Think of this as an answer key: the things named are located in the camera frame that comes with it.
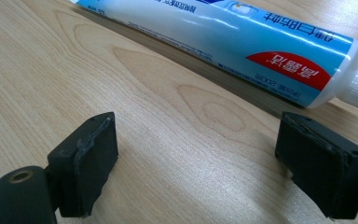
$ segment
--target table surface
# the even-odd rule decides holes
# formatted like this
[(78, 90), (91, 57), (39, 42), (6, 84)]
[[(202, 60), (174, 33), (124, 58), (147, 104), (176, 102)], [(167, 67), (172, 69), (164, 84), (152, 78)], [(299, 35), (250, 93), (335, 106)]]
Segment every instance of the table surface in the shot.
[[(248, 2), (358, 39), (358, 1)], [(0, 0), (0, 177), (106, 111), (117, 164), (92, 216), (60, 223), (333, 223), (274, 157), (279, 117), (358, 144), (339, 100), (300, 108), (69, 1)]]

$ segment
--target black plastic part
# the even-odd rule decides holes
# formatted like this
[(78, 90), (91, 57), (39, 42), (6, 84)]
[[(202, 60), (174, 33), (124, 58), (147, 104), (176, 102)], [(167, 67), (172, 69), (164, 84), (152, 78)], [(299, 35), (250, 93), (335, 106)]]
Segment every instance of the black plastic part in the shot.
[(358, 146), (315, 120), (283, 113), (276, 156), (325, 216), (358, 213)]
[(51, 153), (46, 173), (63, 217), (87, 217), (101, 195), (117, 161), (117, 137), (113, 112), (88, 119)]
[(45, 172), (28, 166), (0, 178), (0, 224), (56, 223)]

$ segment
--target wood grain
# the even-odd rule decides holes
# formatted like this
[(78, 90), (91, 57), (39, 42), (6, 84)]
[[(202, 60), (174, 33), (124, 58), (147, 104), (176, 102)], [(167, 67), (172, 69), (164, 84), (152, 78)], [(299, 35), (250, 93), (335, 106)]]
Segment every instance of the wood grain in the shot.
[[(358, 1), (248, 2), (358, 38)], [(106, 111), (117, 165), (92, 216), (60, 223), (333, 223), (275, 159), (278, 117), (358, 143), (338, 100), (299, 108), (69, 1), (0, 0), (0, 177)]]

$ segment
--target white toothpaste tube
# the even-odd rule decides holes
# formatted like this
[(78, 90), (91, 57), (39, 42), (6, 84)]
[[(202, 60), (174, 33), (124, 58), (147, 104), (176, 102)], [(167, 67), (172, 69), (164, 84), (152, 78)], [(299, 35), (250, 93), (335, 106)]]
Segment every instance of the white toothpaste tube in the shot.
[(304, 107), (358, 107), (358, 41), (227, 0), (72, 0)]

